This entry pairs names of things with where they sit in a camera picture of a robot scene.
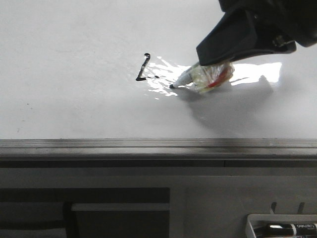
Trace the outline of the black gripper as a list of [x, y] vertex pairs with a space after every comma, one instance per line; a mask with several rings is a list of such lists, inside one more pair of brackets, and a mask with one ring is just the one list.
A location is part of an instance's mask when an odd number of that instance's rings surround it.
[[295, 41], [303, 47], [317, 43], [315, 0], [220, 0], [219, 4], [227, 13], [196, 47], [200, 65], [290, 54], [297, 49]]

